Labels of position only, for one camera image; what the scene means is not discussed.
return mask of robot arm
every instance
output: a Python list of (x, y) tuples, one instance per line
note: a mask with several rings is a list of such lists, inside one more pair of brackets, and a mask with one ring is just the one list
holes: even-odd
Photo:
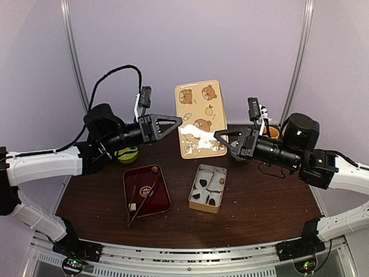
[[(88, 140), (63, 151), (7, 153), (0, 147), (0, 215), (14, 217), (45, 235), (57, 252), (67, 257), (98, 261), (99, 247), (78, 239), (71, 223), (54, 216), (31, 201), (18, 189), (27, 181), (61, 175), (96, 174), (115, 159), (115, 152), (163, 139), (182, 124), (182, 119), (166, 115), (145, 115), (126, 124), (112, 113), (108, 104), (100, 104), (84, 117)], [(172, 123), (161, 129), (162, 122)]]
[[(258, 114), (250, 108), (250, 118)], [(267, 165), (298, 171), (298, 178), (322, 189), (339, 188), (369, 194), (369, 167), (357, 164), (336, 151), (314, 149), (319, 137), (319, 123), (303, 114), (291, 114), (282, 126), (281, 140), (259, 135), (259, 130), (240, 128), (215, 132), (215, 138), (243, 159), (257, 159)], [(236, 137), (233, 147), (224, 137)], [(280, 260), (295, 259), (323, 251), (332, 238), (369, 227), (369, 202), (329, 218), (310, 220), (301, 239), (277, 245)]]
[[(354, 165), (341, 156), (335, 158), (338, 172), (330, 181), (329, 188), (347, 189), (369, 194), (369, 170), (367, 166)], [(369, 227), (369, 202), (342, 214), (321, 218), (317, 224), (317, 236), (321, 241)]]

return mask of bear illustration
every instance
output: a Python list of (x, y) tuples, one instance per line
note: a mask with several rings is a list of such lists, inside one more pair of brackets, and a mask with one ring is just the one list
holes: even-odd
[(201, 93), (202, 97), (204, 97), (204, 99), (207, 101), (217, 98), (217, 95), (215, 94), (215, 90), (213, 89), (212, 85), (208, 85), (207, 87), (203, 88)]
[(182, 104), (192, 104), (192, 89), (183, 89), (179, 93), (179, 101)]
[(205, 132), (209, 132), (210, 131), (210, 126), (212, 125), (212, 122), (211, 121), (206, 121), (202, 118), (196, 120), (194, 122), (194, 126), (199, 128), (200, 130), (203, 130)]

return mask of white wall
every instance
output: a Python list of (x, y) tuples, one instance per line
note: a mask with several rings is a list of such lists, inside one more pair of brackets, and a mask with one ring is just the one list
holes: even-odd
[[(304, 0), (88, 0), (70, 1), (70, 14), (89, 93), (103, 74), (131, 63), (153, 87), (150, 113), (175, 114), (176, 85), (217, 79), (229, 123), (248, 122), (250, 96), (279, 122), (304, 6)], [(96, 101), (131, 121), (136, 87), (133, 71), (116, 73)]]
[[(82, 128), (83, 109), (67, 51), (59, 0), (0, 2), (0, 145), (9, 151), (63, 146)], [(46, 209), (64, 177), (21, 189)], [(0, 218), (2, 276), (20, 276), (32, 233)]]
[[(314, 21), (293, 111), (321, 124), (318, 147), (369, 164), (369, 2), (315, 1)], [(368, 196), (321, 191), (329, 215)], [(369, 230), (347, 235), (359, 276), (369, 272)]]

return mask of yellow cup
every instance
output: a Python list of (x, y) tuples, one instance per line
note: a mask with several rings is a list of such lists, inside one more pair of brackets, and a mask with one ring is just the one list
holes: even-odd
[[(272, 139), (279, 138), (279, 131), (276, 128), (269, 127), (269, 131), (270, 131), (270, 136), (272, 137)], [(266, 126), (264, 127), (263, 135), (266, 136)]]

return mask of dark wooden table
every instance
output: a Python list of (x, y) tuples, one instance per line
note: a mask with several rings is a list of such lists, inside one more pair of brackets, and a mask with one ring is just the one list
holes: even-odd
[[(189, 208), (189, 193), (200, 164), (228, 170), (217, 214)], [(163, 214), (136, 219), (126, 226), (122, 174), (127, 169), (158, 164), (163, 169), (172, 207)], [(259, 172), (259, 162), (217, 158), (184, 160), (178, 133), (140, 147), (130, 165), (115, 162), (103, 172), (73, 177), (57, 215), (68, 218), (81, 238), (155, 248), (212, 248), (261, 244), (299, 237), (304, 223), (321, 213), (308, 185), (297, 174), (286, 179)], [(264, 168), (279, 173), (279, 168)]]

